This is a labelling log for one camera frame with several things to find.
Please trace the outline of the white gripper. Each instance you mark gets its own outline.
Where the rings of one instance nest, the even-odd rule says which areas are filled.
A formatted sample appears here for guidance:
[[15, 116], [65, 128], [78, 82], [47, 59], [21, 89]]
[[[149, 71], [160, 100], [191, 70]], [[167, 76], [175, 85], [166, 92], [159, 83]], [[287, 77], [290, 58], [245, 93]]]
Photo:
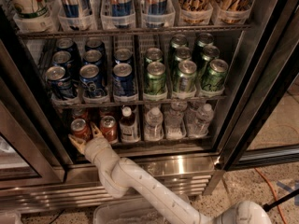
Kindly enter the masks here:
[[69, 134], [68, 138], [71, 144], [80, 154], [85, 154], [85, 158], [95, 166], [110, 165], [113, 162], [113, 150], [110, 143], [105, 138], [101, 138], [103, 134], [93, 122], [90, 122], [90, 126], [93, 140], [86, 145], [84, 139]]

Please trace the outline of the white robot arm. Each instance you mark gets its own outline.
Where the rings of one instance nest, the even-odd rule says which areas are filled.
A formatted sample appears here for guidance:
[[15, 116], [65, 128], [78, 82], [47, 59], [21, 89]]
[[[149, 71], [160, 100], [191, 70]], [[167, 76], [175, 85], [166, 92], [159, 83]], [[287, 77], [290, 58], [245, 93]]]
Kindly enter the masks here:
[[272, 224], [262, 207], [252, 201], [236, 203], [217, 217], [207, 217], [134, 161], [120, 157], [96, 126], [92, 126], [92, 136], [89, 141], [73, 134], [68, 138], [96, 166], [102, 186], [114, 198], [133, 188], [171, 224]]

